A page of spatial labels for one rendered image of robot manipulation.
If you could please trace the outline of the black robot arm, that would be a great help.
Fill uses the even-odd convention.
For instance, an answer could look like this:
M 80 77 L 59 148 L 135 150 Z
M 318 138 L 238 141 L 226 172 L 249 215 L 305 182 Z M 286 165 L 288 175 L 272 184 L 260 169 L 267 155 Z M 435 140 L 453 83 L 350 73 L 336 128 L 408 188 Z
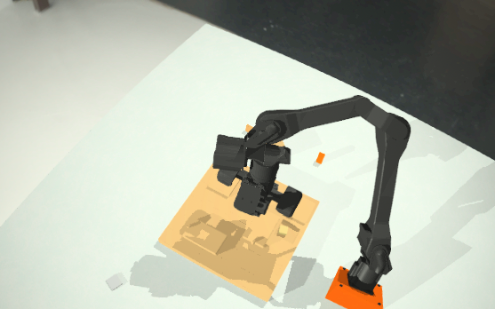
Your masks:
M 373 296 L 382 274 L 393 267 L 390 262 L 391 234 L 389 218 L 393 206 L 398 163 L 407 148 L 411 126 L 403 117 L 388 113 L 368 98 L 351 98 L 327 102 L 296 110 L 271 109 L 263 111 L 255 126 L 243 138 L 219 134 L 213 154 L 212 168 L 241 171 L 251 160 L 253 176 L 273 178 L 279 164 L 291 164 L 291 149 L 274 145 L 299 131 L 349 118 L 362 117 L 375 126 L 378 164 L 371 201 L 371 213 L 365 223 L 359 223 L 357 240 L 360 256 L 347 273 L 349 287 Z M 266 215 L 270 202 L 268 189 L 243 178 L 234 201 L 234 208 L 252 216 Z

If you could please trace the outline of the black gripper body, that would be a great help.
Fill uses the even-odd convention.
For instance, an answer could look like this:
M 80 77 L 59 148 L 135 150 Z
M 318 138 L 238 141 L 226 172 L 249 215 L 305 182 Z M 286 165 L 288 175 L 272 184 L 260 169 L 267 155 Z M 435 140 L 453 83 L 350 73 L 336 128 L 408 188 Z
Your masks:
M 235 178 L 240 180 L 247 178 L 254 185 L 261 184 L 265 186 L 268 189 L 267 201 L 276 202 L 276 210 L 287 218 L 292 217 L 303 195 L 302 192 L 291 186 L 287 186 L 284 193 L 277 191 L 279 185 L 275 183 L 276 175 L 271 179 L 263 180 L 253 176 L 251 170 L 249 172 L 246 170 L 219 170 L 217 174 L 217 180 L 225 186 L 232 186 Z

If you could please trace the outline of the pale yellow block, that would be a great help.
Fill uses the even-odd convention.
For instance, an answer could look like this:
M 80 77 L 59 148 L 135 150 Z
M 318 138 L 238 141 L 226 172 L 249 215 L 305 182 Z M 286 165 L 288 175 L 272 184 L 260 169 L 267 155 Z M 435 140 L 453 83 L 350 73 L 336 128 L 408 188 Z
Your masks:
M 278 233 L 282 235 L 287 235 L 288 226 L 280 226 Z

